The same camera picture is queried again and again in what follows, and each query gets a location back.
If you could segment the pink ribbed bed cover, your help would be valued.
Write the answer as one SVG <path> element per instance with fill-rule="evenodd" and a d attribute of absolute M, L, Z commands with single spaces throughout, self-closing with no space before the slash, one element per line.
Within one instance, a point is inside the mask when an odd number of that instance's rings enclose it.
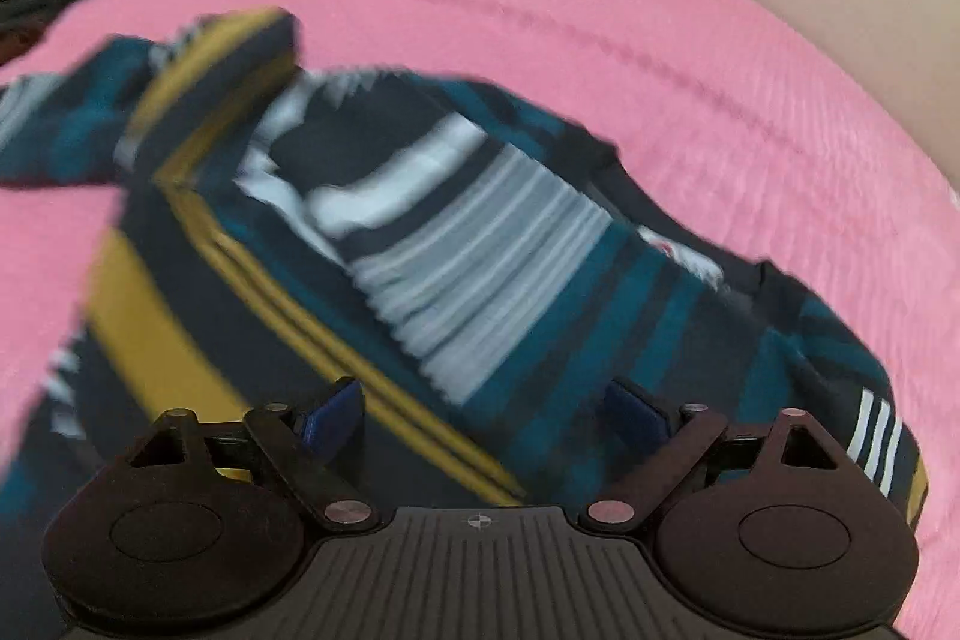
<path fill-rule="evenodd" d="M 889 370 L 926 464 L 901 628 L 957 635 L 957 195 L 841 68 L 752 0 L 85 0 L 3 76 L 272 3 L 311 67 L 470 74 L 578 120 L 675 220 L 818 292 Z"/>

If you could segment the striped navy teal shirt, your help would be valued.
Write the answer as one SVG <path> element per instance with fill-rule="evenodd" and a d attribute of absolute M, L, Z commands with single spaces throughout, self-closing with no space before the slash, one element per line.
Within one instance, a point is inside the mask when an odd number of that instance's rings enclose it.
<path fill-rule="evenodd" d="M 2 486 L 8 638 L 885 638 L 928 483 L 814 292 L 693 236 L 498 86 L 308 71 L 281 10 L 114 37 L 2 92 L 8 185 L 119 182 Z M 245 413 L 343 377 L 320 526 Z M 640 528 L 617 377 L 727 429 Z"/>

